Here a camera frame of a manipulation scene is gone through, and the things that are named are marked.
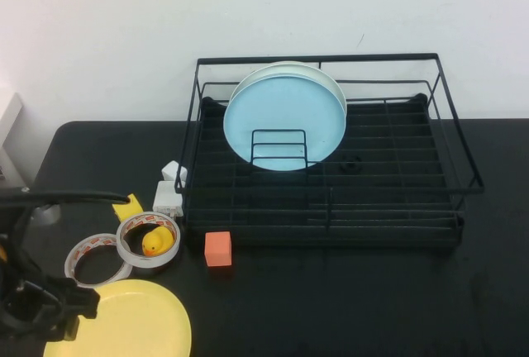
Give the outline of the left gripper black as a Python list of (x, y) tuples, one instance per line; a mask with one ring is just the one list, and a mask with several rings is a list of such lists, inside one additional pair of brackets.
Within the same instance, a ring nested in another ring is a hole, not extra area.
[[(101, 191), (1, 189), (1, 208), (84, 202), (127, 204), (130, 198)], [(78, 286), (71, 278), (48, 278), (44, 282), (25, 280), (24, 293), (29, 297), (27, 332), (47, 341), (75, 340), (78, 316), (95, 319), (98, 314), (99, 293), (93, 288)]]

